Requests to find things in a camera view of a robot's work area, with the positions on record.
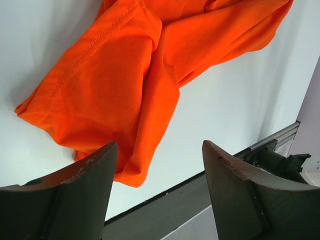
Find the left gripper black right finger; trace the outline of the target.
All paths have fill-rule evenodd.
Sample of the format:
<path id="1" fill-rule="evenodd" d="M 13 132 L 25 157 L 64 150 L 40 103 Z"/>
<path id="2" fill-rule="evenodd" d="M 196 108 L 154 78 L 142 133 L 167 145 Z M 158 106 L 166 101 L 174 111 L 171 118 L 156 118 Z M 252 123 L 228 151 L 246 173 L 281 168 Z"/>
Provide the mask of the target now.
<path id="1" fill-rule="evenodd" d="M 319 239 L 319 187 L 262 171 L 209 140 L 202 156 L 220 240 Z"/>

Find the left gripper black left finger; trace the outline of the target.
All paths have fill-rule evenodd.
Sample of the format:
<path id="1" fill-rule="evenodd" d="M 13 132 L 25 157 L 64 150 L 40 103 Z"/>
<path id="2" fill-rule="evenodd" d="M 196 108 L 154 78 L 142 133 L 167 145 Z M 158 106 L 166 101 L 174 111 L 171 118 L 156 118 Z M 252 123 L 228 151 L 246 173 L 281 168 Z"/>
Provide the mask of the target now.
<path id="1" fill-rule="evenodd" d="M 118 146 L 24 185 L 0 189 L 3 240 L 100 240 L 111 195 Z"/>

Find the orange t shirt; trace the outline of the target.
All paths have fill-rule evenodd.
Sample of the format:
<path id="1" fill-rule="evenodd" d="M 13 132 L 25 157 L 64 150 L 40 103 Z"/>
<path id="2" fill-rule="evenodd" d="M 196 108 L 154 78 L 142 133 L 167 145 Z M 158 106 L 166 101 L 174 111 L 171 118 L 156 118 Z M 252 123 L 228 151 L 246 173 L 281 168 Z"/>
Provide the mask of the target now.
<path id="1" fill-rule="evenodd" d="M 118 145 L 114 180 L 141 186 L 180 87 L 266 47 L 291 0 L 104 0 L 91 27 L 15 109 L 79 161 Z"/>

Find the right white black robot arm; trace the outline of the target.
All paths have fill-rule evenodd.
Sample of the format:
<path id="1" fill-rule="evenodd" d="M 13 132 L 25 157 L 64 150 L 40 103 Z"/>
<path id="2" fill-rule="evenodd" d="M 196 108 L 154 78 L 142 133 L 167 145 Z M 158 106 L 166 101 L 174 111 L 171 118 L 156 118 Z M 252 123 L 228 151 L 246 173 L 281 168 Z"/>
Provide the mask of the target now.
<path id="1" fill-rule="evenodd" d="M 320 163 L 313 162 L 309 153 L 283 156 L 275 152 L 278 141 L 269 140 L 255 147 L 248 147 L 237 157 L 275 176 L 309 184 L 320 185 Z"/>

